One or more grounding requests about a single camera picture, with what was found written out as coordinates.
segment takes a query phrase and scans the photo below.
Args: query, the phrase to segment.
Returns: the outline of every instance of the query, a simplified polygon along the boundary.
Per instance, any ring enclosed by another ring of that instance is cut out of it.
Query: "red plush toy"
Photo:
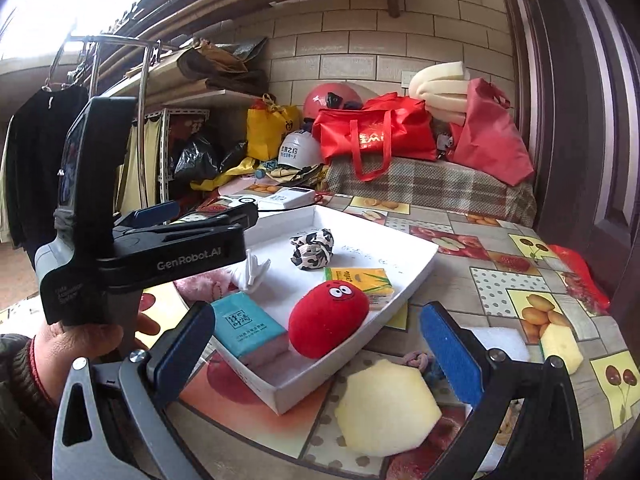
[[[369,313],[369,298],[351,283],[324,282],[291,311],[289,340],[300,354],[319,359],[353,334]]]

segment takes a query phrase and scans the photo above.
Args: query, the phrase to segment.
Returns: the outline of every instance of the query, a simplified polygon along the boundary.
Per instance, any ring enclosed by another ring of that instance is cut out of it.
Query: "tile wall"
[[[294,0],[222,22],[215,41],[269,39],[260,58],[280,104],[302,105],[319,82],[347,80],[377,94],[403,93],[402,70],[463,59],[514,102],[514,64],[504,0]]]

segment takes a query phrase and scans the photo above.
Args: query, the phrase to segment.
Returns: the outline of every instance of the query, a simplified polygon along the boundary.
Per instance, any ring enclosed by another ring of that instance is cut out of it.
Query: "brown door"
[[[509,6],[529,41],[519,59],[529,54],[523,70],[533,83],[525,116],[538,170],[536,230],[585,258],[640,362],[638,48],[607,0]]]

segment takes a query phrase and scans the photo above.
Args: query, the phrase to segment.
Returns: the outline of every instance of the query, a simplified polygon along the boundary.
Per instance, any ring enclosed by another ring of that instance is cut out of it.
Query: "plaid blanket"
[[[381,155],[363,155],[364,171],[382,165]],[[529,182],[507,186],[481,171],[451,162],[393,157],[389,171],[372,182],[353,173],[351,158],[335,157],[325,179],[328,191],[472,213],[531,227],[536,200]]]

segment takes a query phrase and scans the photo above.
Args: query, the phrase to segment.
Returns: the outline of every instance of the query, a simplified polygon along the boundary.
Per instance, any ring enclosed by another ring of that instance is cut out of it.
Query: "red helmet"
[[[347,102],[362,105],[358,93],[346,83],[324,83],[315,87],[306,96],[303,117],[316,118],[320,108],[344,108]]]

